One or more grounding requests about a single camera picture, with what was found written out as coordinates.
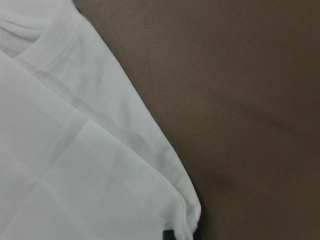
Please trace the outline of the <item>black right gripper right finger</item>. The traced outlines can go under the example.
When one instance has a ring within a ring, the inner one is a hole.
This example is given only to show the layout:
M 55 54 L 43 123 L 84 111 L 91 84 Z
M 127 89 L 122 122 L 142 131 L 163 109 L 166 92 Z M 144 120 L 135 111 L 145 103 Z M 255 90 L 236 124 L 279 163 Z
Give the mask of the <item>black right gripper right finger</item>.
M 201 222 L 199 221 L 197 223 L 197 228 L 193 233 L 193 240 L 201 240 L 202 239 L 200 230 L 201 230 Z

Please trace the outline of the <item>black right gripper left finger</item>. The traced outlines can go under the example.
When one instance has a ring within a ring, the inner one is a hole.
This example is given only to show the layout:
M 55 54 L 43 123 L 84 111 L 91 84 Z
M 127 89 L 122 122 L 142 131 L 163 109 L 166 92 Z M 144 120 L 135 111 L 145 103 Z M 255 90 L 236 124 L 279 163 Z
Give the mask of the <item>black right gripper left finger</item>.
M 163 240 L 175 240 L 175 232 L 173 229 L 164 230 L 162 232 Z

